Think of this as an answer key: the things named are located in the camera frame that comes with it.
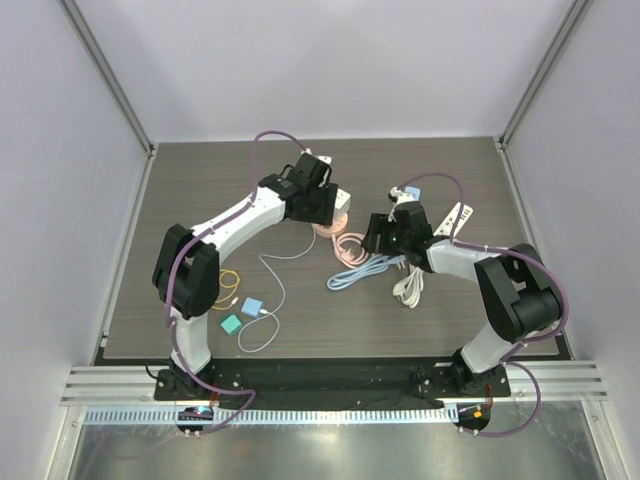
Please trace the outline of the yellow charger with cable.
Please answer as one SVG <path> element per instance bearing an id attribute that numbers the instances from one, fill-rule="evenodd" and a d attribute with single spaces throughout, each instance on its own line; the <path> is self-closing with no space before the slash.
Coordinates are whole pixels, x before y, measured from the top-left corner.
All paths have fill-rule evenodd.
<path id="1" fill-rule="evenodd" d="M 222 269 L 219 275 L 220 297 L 214 302 L 211 309 L 216 311 L 230 310 L 238 301 L 237 291 L 240 282 L 240 276 L 235 270 Z"/>

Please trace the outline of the white power strip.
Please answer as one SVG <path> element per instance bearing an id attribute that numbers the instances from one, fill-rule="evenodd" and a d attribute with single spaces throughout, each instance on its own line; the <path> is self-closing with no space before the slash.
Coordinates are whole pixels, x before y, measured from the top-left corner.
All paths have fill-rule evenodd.
<path id="1" fill-rule="evenodd" d="M 454 235 L 457 235 L 473 215 L 473 212 L 474 210 L 471 206 L 462 206 L 457 202 L 436 228 L 436 234 L 448 236 L 451 232 L 454 232 Z M 400 261 L 399 269 L 406 269 L 407 274 L 394 284 L 392 294 L 404 306 L 415 308 L 419 304 L 424 289 L 424 271 L 409 264 L 406 260 Z"/>

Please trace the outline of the blue power strip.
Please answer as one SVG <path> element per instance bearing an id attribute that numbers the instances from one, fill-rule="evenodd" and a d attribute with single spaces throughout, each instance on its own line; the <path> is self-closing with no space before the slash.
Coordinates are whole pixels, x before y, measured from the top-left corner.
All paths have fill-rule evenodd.
<path id="1" fill-rule="evenodd" d="M 330 291 L 340 291 L 353 285 L 358 280 L 385 272 L 390 266 L 396 265 L 399 268 L 400 257 L 388 257 L 384 255 L 374 255 L 360 267 L 347 269 L 345 272 L 332 276 L 327 281 L 327 288 Z"/>

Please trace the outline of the pink round socket base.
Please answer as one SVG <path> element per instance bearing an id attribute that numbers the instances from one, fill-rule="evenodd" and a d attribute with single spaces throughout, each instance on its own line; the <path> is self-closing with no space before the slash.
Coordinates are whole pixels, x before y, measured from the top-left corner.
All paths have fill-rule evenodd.
<path id="1" fill-rule="evenodd" d="M 348 232 L 348 226 L 349 216 L 347 214 L 334 220 L 330 226 L 312 225 L 318 236 L 331 241 L 336 259 L 347 269 L 356 269 L 362 266 L 371 257 L 371 254 L 361 246 L 364 235 Z"/>

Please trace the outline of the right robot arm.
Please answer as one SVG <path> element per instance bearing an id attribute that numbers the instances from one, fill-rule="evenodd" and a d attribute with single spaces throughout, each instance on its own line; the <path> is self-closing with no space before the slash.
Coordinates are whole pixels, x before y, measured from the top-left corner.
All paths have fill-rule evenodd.
<path id="1" fill-rule="evenodd" d="M 477 284 L 487 323 L 451 357 L 447 380 L 459 394 L 476 394 L 523 343 L 568 320 L 566 294 L 532 245 L 478 246 L 436 235 L 417 201 L 373 213 L 361 245 L 369 253 L 402 256 L 426 273 Z"/>

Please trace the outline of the blue charger with white cable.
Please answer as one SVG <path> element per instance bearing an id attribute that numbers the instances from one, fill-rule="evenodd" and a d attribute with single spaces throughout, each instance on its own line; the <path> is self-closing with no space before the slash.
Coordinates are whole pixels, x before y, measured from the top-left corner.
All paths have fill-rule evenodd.
<path id="1" fill-rule="evenodd" d="M 246 315 L 251 317 L 251 320 L 244 324 L 238 334 L 237 334 L 237 346 L 238 348 L 246 354 L 254 354 L 254 353 L 258 353 L 261 352 L 262 350 L 264 350 L 267 346 L 269 346 L 277 337 L 279 331 L 280 331 L 280 327 L 281 327 L 281 323 L 280 320 L 277 316 L 278 311 L 282 308 L 282 306 L 284 305 L 285 301 L 286 301 L 286 289 L 285 286 L 282 282 L 282 280 L 280 279 L 280 277 L 278 276 L 278 274 L 275 272 L 275 270 L 269 265 L 268 260 L 282 260 L 282 261 L 291 261 L 291 260 L 296 260 L 298 258 L 303 257 L 304 255 L 306 255 L 307 253 L 309 253 L 317 240 L 317 233 L 315 232 L 315 230 L 312 230 L 312 239 L 311 239 L 311 243 L 309 244 L 309 246 L 302 251 L 301 253 L 298 254 L 294 254 L 294 255 L 289 255 L 289 256 L 278 256 L 278 255 L 270 255 L 270 254 L 259 254 L 258 255 L 258 259 L 259 261 L 262 263 L 262 265 L 266 268 L 266 270 L 272 275 L 272 277 L 274 278 L 274 280 L 276 281 L 280 291 L 281 291 L 281 299 L 279 301 L 279 303 L 277 304 L 277 306 L 274 309 L 266 309 L 264 306 L 263 302 L 259 302 L 257 299 L 253 299 L 251 297 L 248 297 L 245 301 L 245 303 L 243 304 L 242 308 L 241 308 L 241 312 Z M 246 348 L 243 343 L 242 343 L 242 336 L 243 333 L 251 326 L 257 324 L 258 322 L 266 319 L 266 318 L 272 318 L 275 321 L 275 330 L 272 333 L 272 335 L 269 337 L 268 340 L 266 340 L 261 346 L 256 347 L 256 348 Z"/>

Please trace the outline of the green plug adapter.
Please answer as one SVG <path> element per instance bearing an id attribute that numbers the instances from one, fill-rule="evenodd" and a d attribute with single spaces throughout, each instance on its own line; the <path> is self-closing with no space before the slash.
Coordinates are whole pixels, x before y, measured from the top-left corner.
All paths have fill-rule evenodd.
<path id="1" fill-rule="evenodd" d="M 243 322 L 235 314 L 228 314 L 224 316 L 220 320 L 219 325 L 229 336 L 237 334 L 243 328 Z"/>

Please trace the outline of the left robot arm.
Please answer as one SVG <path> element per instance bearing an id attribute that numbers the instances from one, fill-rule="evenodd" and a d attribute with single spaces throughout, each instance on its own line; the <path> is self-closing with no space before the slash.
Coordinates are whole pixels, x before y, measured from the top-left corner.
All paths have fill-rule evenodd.
<path id="1" fill-rule="evenodd" d="M 222 264 L 284 220 L 329 226 L 338 193 L 332 173 L 330 157 L 305 149 L 295 164 L 257 181 L 249 195 L 217 217 L 191 228 L 176 224 L 166 232 L 152 284 L 165 305 L 171 369 L 188 398 L 201 399 L 213 388 L 207 323 L 218 299 Z"/>

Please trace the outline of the white cube adapter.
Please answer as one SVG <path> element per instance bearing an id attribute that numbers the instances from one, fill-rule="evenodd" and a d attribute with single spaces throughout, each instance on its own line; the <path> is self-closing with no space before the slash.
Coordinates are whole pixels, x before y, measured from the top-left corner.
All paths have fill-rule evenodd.
<path id="1" fill-rule="evenodd" d="M 350 208 L 350 203 L 351 203 L 351 195 L 345 190 L 339 188 L 337 190 L 336 198 L 334 202 L 334 215 L 337 218 L 341 218 L 343 215 L 345 215 L 348 212 Z"/>

